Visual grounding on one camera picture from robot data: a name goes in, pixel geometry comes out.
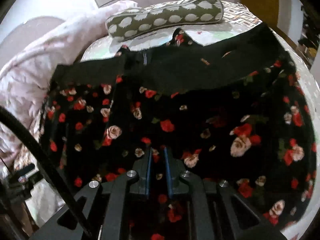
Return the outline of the patchwork quilted bedspread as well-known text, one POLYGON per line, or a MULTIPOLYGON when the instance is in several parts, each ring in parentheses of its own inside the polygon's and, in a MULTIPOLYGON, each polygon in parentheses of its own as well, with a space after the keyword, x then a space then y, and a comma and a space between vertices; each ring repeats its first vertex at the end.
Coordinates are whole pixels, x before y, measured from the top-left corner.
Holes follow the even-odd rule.
MULTIPOLYGON (((225 10, 225 9, 229 8, 230 5, 229 5, 229 3, 225 3, 225 4, 223 4, 223 6, 224 6, 224 10, 225 10)), ((123 46, 128 47, 129 50, 131 50, 131 51, 141 51, 141 50, 146 50, 146 49, 161 46, 161 45, 171 41, 172 36, 177 29, 183 30, 193 41, 197 42, 198 44, 200 44, 202 46, 207 46, 207 45, 214 44, 214 43, 217 43, 217 42, 229 39, 229 38, 233 38, 236 35, 240 35, 242 33, 245 33, 247 31, 253 29, 254 27, 256 27, 259 24, 262 24, 262 23, 258 23, 256 25, 253 25, 251 28, 246 29, 238 24, 232 24, 232 23, 227 22, 225 19, 225 13, 224 13, 223 18, 219 23, 213 23, 210 25, 205 25, 205 24, 202 24, 202 25, 177 25, 177 26, 168 27, 168 28, 164 28, 161 30, 149 32, 149 33, 142 35, 140 37, 138 37, 138 36, 134 37, 132 39, 129 39, 127 42, 122 42, 122 41, 119 42, 119 41, 116 41, 115 39, 113 39, 114 46, 113 46, 113 51, 112 51, 110 58, 114 57, 116 55, 117 51, 123 46)), ((44 119, 41 114, 40 126, 43 124, 43 122, 44 122, 44 119)), ((64 181, 63 177, 58 172, 58 170, 54 166, 53 162, 49 159, 48 155, 45 153, 44 148, 41 145, 41 142, 38 145, 38 149, 40 150, 40 153, 38 155, 38 159, 40 159, 40 161, 41 161, 41 163, 39 165, 40 171, 47 173, 46 180, 60 191, 61 195, 63 196, 63 198, 65 199, 65 201, 67 203, 66 206, 71 210, 71 213, 76 218, 76 221, 82 226, 85 234, 87 236, 90 236, 91 230, 89 229, 87 219, 85 218, 84 214, 80 211, 80 209, 77 207, 75 195, 82 188, 84 188, 86 185, 88 185, 91 181, 96 180, 100 183, 107 183, 107 182, 101 182, 97 179, 93 179, 88 184, 86 184, 84 187, 82 187, 78 192, 73 192, 69 188, 67 183, 64 181)), ((317 161, 317 154, 316 154, 316 178, 317 178, 317 166, 318 166, 318 161, 317 161)), ((128 236, 125 239, 133 239, 131 236, 131 233, 129 231, 129 227, 128 227, 129 216, 131 215, 131 211, 129 210, 129 202, 131 200, 140 200, 143 204, 147 204, 149 202, 150 196, 151 196, 150 195, 150 192, 151 192, 151 171, 152 171, 152 164, 150 165, 150 184, 149 184, 148 198, 143 198, 142 196, 136 196, 135 198, 129 199, 125 202, 125 212, 126 212, 125 218, 126 218, 126 220, 123 225, 123 228, 125 228, 128 233, 128 236)), ((166 166, 165 166, 165 188, 168 191, 166 174, 167 174, 167 172, 166 172, 166 166)), ((316 186, 316 178, 315 178, 315 182, 313 185, 313 191, 316 186)), ((305 217, 306 213, 309 211, 309 203, 308 203, 306 211, 305 211, 304 215, 301 217, 301 219, 303 219, 305 217)), ((189 220, 187 221, 187 233, 188 233, 187 239, 190 239, 189 238, 189 224, 188 224, 188 222, 189 222, 189 220)), ((287 226, 286 228, 280 230, 280 232, 284 235, 284 232, 286 229, 288 229, 292 226, 297 226, 298 224, 299 224, 299 221, 296 222, 295 224, 292 224, 292 225, 287 226)))

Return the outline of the black floral garment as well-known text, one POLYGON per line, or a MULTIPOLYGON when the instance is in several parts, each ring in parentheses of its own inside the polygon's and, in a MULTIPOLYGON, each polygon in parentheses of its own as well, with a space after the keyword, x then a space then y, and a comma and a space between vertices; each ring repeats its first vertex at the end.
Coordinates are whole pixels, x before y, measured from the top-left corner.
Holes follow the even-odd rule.
POLYGON ((151 154, 150 200, 129 202, 133 239, 187 239, 165 188, 165 151, 202 181, 229 181, 276 229, 310 202, 316 142, 299 75, 266 24, 202 46, 177 29, 150 49, 57 66, 40 142, 73 192, 151 154))

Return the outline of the olive bolster pillow white spots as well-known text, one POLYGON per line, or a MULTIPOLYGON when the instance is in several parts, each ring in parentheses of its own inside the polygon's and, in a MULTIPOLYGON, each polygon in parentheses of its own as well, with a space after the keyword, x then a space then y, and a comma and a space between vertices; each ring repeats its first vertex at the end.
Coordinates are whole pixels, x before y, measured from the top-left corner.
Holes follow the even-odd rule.
POLYGON ((112 38, 120 42, 177 25, 219 23, 223 15, 221 0, 162 2, 118 12, 106 20, 106 29, 112 38))

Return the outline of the pink floral blanket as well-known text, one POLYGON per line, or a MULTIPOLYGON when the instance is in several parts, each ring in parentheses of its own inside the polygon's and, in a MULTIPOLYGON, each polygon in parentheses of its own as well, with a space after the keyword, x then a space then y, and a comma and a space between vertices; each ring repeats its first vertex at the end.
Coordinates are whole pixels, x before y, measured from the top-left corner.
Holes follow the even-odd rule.
POLYGON ((91 43, 107 35, 107 18, 137 6, 131 0, 117 1, 68 20, 30 43, 1 69, 1 106, 38 139, 40 110, 57 65, 73 64, 91 43))

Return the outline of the cluttered white shelf unit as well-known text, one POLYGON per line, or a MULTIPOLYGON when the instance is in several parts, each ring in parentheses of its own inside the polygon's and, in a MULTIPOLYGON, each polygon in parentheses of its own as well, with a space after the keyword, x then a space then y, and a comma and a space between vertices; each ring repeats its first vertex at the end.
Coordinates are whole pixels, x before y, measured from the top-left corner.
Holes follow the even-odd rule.
POLYGON ((319 48, 319 29, 306 13, 303 5, 301 6, 301 11, 303 12, 303 25, 297 47, 302 53, 308 68, 311 69, 319 48))

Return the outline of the pink arched headboard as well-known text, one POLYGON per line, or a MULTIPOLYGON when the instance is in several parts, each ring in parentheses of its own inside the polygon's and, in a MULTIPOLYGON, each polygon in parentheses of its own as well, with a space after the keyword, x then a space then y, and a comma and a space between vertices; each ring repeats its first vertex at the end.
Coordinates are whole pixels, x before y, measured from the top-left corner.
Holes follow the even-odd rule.
POLYGON ((1 68, 27 45, 61 25, 64 20, 42 16, 18 25, 1 42, 1 68))

